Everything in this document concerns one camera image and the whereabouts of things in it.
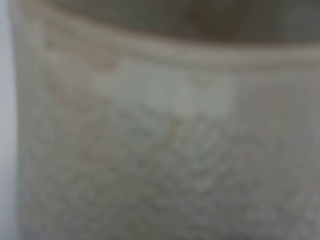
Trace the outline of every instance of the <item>white background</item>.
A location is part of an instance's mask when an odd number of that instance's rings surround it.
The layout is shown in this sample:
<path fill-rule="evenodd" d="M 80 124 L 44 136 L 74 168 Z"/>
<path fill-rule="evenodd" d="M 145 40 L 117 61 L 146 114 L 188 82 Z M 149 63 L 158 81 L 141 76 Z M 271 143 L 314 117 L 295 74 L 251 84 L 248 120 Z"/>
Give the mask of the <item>white background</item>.
<path fill-rule="evenodd" d="M 16 96 L 6 1 L 0 0 L 0 240 L 17 240 Z"/>

